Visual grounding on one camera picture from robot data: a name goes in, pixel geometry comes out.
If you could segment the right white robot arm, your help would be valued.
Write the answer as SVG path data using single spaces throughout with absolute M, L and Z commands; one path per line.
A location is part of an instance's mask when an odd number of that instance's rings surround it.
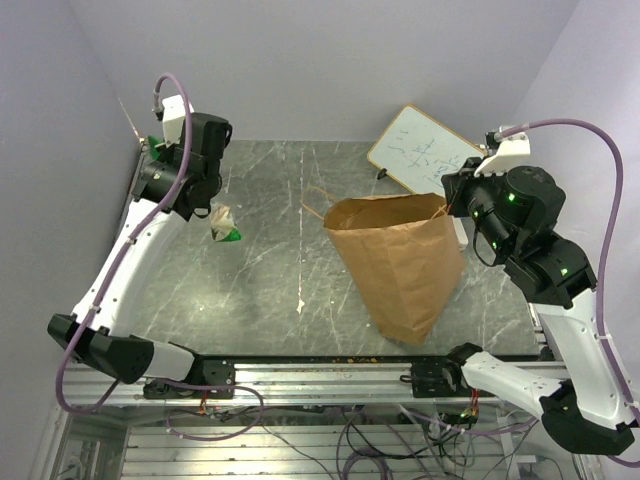
M 554 230 L 566 194 L 542 168 L 484 176 L 475 172 L 480 164 L 470 158 L 443 176 L 449 212 L 472 220 L 495 265 L 533 308 L 569 377 L 534 374 L 465 343 L 449 352 L 442 387 L 455 396 L 482 390 L 512 403 L 571 453 L 620 455 L 634 442 L 635 420 L 597 330 L 596 276 L 583 249 Z

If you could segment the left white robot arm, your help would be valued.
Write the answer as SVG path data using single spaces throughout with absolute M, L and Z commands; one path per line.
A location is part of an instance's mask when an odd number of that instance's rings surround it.
M 192 216 L 209 213 L 210 201 L 222 187 L 219 169 L 232 126 L 205 113 L 191 119 L 189 163 L 177 192 L 164 197 L 177 179 L 183 142 L 162 148 L 157 159 L 141 168 L 124 226 L 99 275 L 72 312 L 54 315 L 47 327 L 60 346 L 72 347 L 73 360 L 124 384 L 168 378 L 182 397 L 203 387 L 204 373 L 193 365 L 196 354 L 135 336 L 130 322 L 168 247 Z

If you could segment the brown paper bag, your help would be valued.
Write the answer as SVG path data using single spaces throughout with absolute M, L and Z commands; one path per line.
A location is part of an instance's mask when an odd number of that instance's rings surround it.
M 379 333 L 422 344 L 459 284 L 465 260 L 445 199 L 405 194 L 340 199 L 310 186 L 331 206 L 323 222 Z

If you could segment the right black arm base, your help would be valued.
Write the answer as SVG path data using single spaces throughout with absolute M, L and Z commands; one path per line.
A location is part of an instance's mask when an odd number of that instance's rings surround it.
M 409 373 L 399 381 L 409 384 L 414 398 L 472 397 L 478 391 L 470 387 L 462 373 L 468 359 L 483 349 L 472 343 L 464 343 L 450 350 L 445 356 L 424 357 L 413 363 Z

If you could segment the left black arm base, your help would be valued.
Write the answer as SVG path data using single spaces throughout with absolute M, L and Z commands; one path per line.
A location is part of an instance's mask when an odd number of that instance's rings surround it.
M 148 379 L 143 387 L 146 400 L 231 399 L 236 369 L 226 360 L 204 360 L 184 380 Z

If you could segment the green Chuba chips bag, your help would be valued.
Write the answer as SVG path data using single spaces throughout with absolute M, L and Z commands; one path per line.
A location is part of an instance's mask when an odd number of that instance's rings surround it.
M 209 214 L 210 232 L 215 242 L 236 242 L 242 235 L 236 227 L 231 208 L 221 203 L 213 203 Z

